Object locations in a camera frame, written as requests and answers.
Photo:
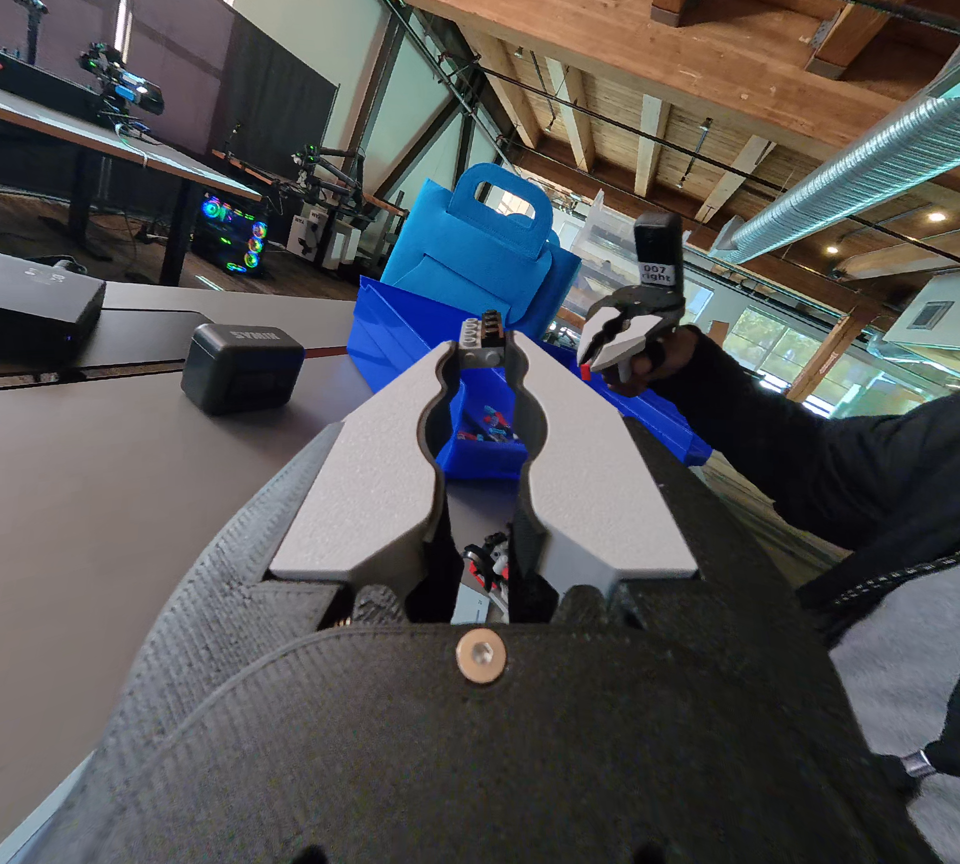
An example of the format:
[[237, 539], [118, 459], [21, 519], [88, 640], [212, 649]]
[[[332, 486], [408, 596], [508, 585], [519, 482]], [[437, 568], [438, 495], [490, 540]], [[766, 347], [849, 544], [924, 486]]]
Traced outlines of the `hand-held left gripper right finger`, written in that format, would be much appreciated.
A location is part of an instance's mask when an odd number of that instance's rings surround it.
[[519, 332], [504, 368], [526, 461], [511, 525], [510, 596], [541, 579], [586, 585], [690, 580], [698, 564], [625, 418]]

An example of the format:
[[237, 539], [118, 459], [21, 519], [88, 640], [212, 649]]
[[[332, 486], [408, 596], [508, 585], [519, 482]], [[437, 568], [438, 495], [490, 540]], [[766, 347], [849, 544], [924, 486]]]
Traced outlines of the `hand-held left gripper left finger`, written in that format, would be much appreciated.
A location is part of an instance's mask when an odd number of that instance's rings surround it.
[[269, 566], [278, 579], [421, 582], [446, 497], [438, 462], [460, 390], [443, 342], [345, 417]]

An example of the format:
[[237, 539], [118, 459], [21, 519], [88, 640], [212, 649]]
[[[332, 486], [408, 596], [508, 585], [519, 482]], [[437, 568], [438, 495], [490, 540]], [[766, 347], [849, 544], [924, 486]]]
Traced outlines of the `grey and black toy brick assembly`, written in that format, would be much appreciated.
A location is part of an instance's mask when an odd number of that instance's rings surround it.
[[458, 341], [462, 368], [485, 369], [505, 365], [508, 334], [501, 313], [489, 309], [479, 317], [466, 318]]

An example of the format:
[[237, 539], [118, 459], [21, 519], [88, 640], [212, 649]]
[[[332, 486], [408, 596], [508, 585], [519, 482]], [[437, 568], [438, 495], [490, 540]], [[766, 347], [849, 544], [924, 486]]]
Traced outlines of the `blue plastic bin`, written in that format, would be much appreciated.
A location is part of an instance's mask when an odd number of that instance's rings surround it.
[[[443, 342], [459, 338], [468, 313], [390, 285], [361, 279], [347, 341], [350, 355], [373, 392], [378, 392]], [[488, 406], [513, 424], [515, 395], [503, 369], [464, 369], [450, 403], [452, 436], [438, 455], [450, 479], [515, 482], [527, 459], [522, 442], [507, 445], [457, 439], [464, 408], [484, 414]]]
[[581, 370], [579, 375], [620, 414], [641, 423], [684, 466], [701, 466], [710, 459], [713, 449], [693, 432], [687, 419], [665, 398], [652, 390], [644, 390], [638, 397], [624, 397], [612, 391], [599, 374], [587, 377]]

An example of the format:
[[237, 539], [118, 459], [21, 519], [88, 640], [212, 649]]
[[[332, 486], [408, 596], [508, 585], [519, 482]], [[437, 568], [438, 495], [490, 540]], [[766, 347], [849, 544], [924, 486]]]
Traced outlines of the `grey toy brick model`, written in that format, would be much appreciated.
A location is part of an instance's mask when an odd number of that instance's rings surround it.
[[467, 569], [486, 594], [506, 603], [509, 599], [509, 542], [507, 532], [487, 535], [480, 544], [469, 544], [462, 549]]

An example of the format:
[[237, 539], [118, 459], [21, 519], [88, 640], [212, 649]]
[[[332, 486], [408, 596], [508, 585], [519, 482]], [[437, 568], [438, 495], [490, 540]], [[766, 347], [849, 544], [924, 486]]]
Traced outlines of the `person's right forearm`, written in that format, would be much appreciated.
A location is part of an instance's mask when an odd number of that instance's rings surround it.
[[905, 414], [824, 418], [763, 389], [706, 336], [653, 388], [791, 526], [848, 551], [958, 548], [957, 393]]

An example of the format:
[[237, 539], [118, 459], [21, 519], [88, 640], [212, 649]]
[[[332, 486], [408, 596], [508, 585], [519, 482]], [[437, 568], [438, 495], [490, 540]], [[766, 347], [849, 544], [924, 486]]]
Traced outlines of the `person's right hand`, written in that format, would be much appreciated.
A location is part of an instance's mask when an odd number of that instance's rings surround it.
[[630, 374], [621, 379], [618, 366], [603, 372], [607, 385], [625, 397], [638, 397], [654, 384], [683, 370], [693, 359], [704, 334], [695, 325], [681, 325], [630, 357]]

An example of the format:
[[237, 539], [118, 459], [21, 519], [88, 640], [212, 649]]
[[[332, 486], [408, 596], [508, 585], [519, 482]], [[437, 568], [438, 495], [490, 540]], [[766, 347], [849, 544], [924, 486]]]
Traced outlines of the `clear plastic drawer stack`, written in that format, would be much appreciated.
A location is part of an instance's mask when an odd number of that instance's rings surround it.
[[583, 259], [600, 264], [605, 261], [619, 270], [636, 270], [638, 258], [634, 236], [636, 218], [607, 206], [600, 189], [590, 203], [582, 227], [571, 250]]

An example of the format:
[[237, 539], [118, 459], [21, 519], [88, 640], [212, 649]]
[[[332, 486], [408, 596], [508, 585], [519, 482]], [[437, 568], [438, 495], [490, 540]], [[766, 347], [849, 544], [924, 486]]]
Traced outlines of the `blue felt bag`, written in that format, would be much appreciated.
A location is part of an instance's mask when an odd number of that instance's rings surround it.
[[535, 340], [581, 268], [546, 193], [494, 163], [472, 166], [452, 191], [427, 180], [399, 236], [383, 284], [474, 316], [497, 310], [507, 330]]

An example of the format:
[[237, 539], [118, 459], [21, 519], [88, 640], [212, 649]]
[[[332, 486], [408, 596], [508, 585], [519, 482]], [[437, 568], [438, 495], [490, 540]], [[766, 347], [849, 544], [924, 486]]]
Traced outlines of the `black cube charger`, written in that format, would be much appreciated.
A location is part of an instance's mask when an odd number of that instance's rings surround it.
[[206, 322], [191, 338], [181, 377], [207, 415], [269, 411], [288, 404], [306, 349], [282, 329]]

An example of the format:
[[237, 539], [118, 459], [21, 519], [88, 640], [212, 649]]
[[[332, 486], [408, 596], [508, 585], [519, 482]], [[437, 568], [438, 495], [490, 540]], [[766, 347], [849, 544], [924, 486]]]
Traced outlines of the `plain white box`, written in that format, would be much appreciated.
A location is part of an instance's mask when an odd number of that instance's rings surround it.
[[363, 229], [337, 220], [333, 224], [323, 266], [327, 270], [338, 270], [342, 266], [351, 266], [355, 262], [362, 236]]

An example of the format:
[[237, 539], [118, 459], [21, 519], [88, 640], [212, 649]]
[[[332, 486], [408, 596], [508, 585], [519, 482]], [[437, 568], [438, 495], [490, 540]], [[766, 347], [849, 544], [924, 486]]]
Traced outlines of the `orange edged table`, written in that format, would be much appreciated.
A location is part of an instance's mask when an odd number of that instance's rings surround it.
[[[337, 150], [306, 145], [292, 155], [295, 177], [289, 179], [262, 169], [227, 150], [213, 150], [212, 155], [224, 161], [236, 172], [251, 177], [266, 187], [266, 197], [275, 209], [284, 208], [299, 215], [306, 205], [324, 207], [333, 211], [337, 220], [353, 224], [363, 232], [383, 213], [387, 222], [402, 226], [409, 211], [383, 198], [376, 198], [365, 186], [365, 153], [362, 149]], [[321, 270], [325, 257], [309, 263]]]

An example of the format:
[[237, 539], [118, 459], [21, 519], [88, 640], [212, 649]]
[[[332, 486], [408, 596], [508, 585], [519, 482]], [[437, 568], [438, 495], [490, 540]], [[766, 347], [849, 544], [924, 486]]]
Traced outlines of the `black flat box device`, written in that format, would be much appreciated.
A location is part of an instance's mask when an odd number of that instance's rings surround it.
[[55, 369], [86, 345], [107, 284], [62, 267], [1, 256], [1, 358]]

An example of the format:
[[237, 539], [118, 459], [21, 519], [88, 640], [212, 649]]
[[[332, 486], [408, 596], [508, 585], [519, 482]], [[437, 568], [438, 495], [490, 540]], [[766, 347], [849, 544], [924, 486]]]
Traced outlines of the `wooden table with black legs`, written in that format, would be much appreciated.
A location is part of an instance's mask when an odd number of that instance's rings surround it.
[[6, 124], [26, 128], [79, 148], [68, 216], [71, 239], [79, 246], [85, 242], [90, 210], [88, 154], [96, 152], [110, 159], [137, 164], [180, 181], [159, 275], [162, 286], [177, 287], [180, 283], [191, 222], [196, 214], [195, 202], [191, 199], [194, 190], [204, 188], [251, 201], [261, 199], [257, 191], [169, 146], [161, 143], [131, 143], [116, 131], [106, 130], [6, 90], [1, 91], [1, 118]]

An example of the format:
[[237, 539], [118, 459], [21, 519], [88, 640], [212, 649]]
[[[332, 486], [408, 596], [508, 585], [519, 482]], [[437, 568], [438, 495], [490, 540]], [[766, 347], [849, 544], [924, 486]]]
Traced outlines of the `silver ventilation duct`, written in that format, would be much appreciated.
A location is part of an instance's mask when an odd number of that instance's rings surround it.
[[750, 221], [730, 221], [710, 255], [741, 264], [834, 225], [959, 165], [958, 84], [922, 93]]

